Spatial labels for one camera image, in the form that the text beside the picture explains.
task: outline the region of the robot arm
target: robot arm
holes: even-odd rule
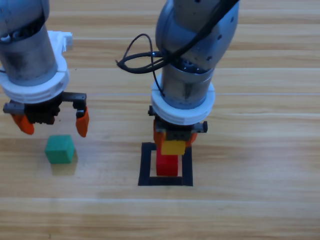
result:
[[[0,1],[0,85],[10,102],[3,111],[26,134],[35,123],[52,125],[62,102],[72,102],[76,128],[85,137],[89,115],[85,93],[64,92],[70,75],[62,53],[72,33],[47,31],[49,0]]]
[[[155,116],[154,141],[162,155],[183,155],[215,102],[211,79],[228,49],[238,23],[239,0],[167,0],[159,16],[155,40],[162,56],[145,67],[129,68],[124,57],[118,66],[145,74],[162,68],[152,88],[149,115]]]
[[[0,1],[0,36],[14,34],[16,31],[42,19],[48,19],[49,0],[2,0]]]

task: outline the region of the green cube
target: green cube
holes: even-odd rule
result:
[[[53,135],[48,139],[45,154],[51,164],[70,164],[75,146],[70,135]]]

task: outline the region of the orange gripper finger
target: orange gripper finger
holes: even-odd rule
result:
[[[79,135],[83,138],[87,136],[89,121],[88,107],[86,107],[84,116],[77,118],[75,123]]]
[[[32,123],[29,122],[26,115],[11,115],[15,124],[20,128],[25,134],[32,135],[35,133],[35,127]]]

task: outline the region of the red block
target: red block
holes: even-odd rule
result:
[[[177,177],[178,155],[161,155],[161,149],[156,150],[156,175]]]

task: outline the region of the cube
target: cube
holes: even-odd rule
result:
[[[70,164],[75,146],[70,135],[52,135],[49,137],[45,155],[51,164]]]
[[[178,155],[162,155],[161,148],[156,150],[156,175],[166,177],[178,176]]]

